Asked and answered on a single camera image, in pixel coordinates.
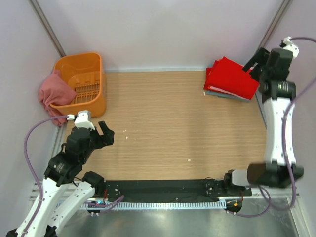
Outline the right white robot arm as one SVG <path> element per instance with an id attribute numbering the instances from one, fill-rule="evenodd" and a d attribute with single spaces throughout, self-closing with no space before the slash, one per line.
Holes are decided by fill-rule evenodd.
<path id="1" fill-rule="evenodd" d="M 291 62 L 298 54 L 293 43 L 271 51 L 261 47 L 243 66 L 243 71 L 259 82 L 266 116 L 266 148 L 263 163 L 251 163 L 246 170 L 229 170 L 224 176 L 226 186 L 286 188 L 303 176 L 304 169 L 297 166 L 292 147 L 296 85 L 287 80 Z"/>

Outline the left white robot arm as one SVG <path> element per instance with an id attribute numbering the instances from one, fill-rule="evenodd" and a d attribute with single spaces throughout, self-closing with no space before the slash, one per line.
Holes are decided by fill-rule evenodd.
<path id="1" fill-rule="evenodd" d="M 114 143 L 114 131 L 104 121 L 76 124 L 61 151 L 49 160 L 43 181 L 36 180 L 39 194 L 22 224 L 7 233 L 8 237 L 56 237 L 77 209 L 94 195 L 105 190 L 105 179 L 93 172 L 85 173 L 72 194 L 60 205 L 64 192 L 82 171 L 92 152 Z"/>

